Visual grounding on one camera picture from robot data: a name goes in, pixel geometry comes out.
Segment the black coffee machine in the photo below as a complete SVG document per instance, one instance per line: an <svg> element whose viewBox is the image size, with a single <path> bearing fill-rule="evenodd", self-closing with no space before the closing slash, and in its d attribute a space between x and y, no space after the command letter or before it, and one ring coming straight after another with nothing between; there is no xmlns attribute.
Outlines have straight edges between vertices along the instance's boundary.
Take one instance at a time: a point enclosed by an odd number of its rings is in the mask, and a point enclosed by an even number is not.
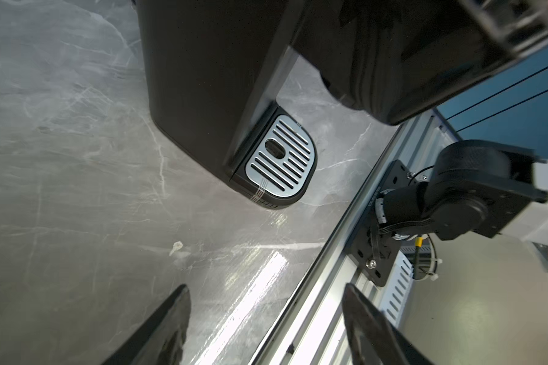
<svg viewBox="0 0 548 365"><path fill-rule="evenodd" d="M156 126L253 202L306 192L317 155L253 168L300 55L342 105L396 126L548 45L548 1L137 1Z"/></svg>

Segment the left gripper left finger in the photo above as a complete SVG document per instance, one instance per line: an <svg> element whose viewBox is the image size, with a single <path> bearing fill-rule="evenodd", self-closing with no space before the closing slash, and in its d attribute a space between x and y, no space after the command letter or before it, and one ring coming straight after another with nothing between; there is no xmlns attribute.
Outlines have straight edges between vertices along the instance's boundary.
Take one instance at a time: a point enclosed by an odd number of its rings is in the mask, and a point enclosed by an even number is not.
<svg viewBox="0 0 548 365"><path fill-rule="evenodd" d="M104 363L181 363L190 316L190 290L182 284Z"/></svg>

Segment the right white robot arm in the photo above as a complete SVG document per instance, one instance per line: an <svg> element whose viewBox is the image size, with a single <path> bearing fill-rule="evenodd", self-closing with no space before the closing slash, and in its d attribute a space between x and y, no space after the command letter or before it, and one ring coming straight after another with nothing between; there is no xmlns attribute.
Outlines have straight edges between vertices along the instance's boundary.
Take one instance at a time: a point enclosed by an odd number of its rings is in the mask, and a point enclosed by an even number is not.
<svg viewBox="0 0 548 365"><path fill-rule="evenodd" d="M374 202L380 235L499 234L548 246L548 159L531 149L482 140L444 148L429 178L390 180Z"/></svg>

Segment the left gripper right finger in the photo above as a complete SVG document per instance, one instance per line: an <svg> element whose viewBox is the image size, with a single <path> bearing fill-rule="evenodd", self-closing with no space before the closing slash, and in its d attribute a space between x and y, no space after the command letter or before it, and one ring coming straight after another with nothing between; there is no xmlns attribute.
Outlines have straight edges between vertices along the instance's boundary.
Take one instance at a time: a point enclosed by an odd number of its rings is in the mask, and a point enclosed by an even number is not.
<svg viewBox="0 0 548 365"><path fill-rule="evenodd" d="M341 307L352 363L431 363L354 284L345 285Z"/></svg>

